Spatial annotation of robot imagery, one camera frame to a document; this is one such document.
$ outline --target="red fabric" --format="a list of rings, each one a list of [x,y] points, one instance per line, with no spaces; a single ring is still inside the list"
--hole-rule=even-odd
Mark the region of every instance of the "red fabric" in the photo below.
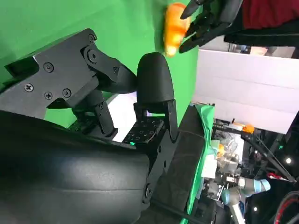
[[[243,0],[245,29],[278,27],[299,18],[299,0]]]

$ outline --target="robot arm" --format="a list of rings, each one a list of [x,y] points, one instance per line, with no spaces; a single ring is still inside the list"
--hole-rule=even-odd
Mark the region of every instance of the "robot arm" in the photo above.
[[[270,190],[270,184],[266,179],[253,180],[249,178],[239,177],[238,187],[224,190],[221,194],[225,205],[230,209],[236,224],[245,224],[243,214],[241,213],[239,203],[241,195],[250,197],[254,194],[262,193]]]

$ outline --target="black plastic housing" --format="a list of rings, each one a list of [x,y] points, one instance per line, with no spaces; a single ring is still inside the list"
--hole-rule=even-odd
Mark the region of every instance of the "black plastic housing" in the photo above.
[[[130,224],[149,159],[134,146],[0,111],[0,223]]]

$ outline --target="screw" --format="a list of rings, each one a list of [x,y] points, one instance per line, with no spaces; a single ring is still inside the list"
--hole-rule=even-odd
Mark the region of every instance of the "screw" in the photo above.
[[[64,89],[64,90],[62,90],[62,95],[63,95],[65,98],[69,98],[69,97],[71,97],[71,90],[70,90],[70,89]]]
[[[96,63],[97,62],[97,52],[93,49],[87,52],[87,58],[91,63]]]
[[[50,62],[46,62],[43,64],[43,69],[45,69],[46,72],[52,72],[54,70],[54,66]]]
[[[118,69],[119,69],[119,68],[117,68],[117,67],[113,67],[113,72],[114,72],[114,74],[116,74],[116,73],[118,72]]]
[[[151,189],[151,185],[150,183],[146,186],[146,190],[145,190],[145,197],[148,198],[152,195],[153,190]]]
[[[90,42],[94,42],[95,41],[95,36],[93,34],[88,35],[88,39]]]
[[[53,98],[53,95],[52,95],[51,92],[46,92],[44,96],[45,96],[45,98],[46,98],[47,100],[50,100],[50,99]]]
[[[30,83],[27,83],[25,86],[24,86],[24,89],[26,92],[32,92],[33,91],[33,85],[30,84]]]

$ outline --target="table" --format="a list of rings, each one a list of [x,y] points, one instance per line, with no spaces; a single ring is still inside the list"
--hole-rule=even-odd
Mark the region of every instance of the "table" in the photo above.
[[[0,9],[0,83],[10,78],[4,68],[8,63],[85,28],[95,31],[101,51],[136,73],[142,55],[163,51],[164,12],[172,2],[175,0],[4,1]],[[167,59],[178,123],[194,92],[197,54],[193,49]],[[48,110],[45,119],[68,127],[76,118],[67,109]]]

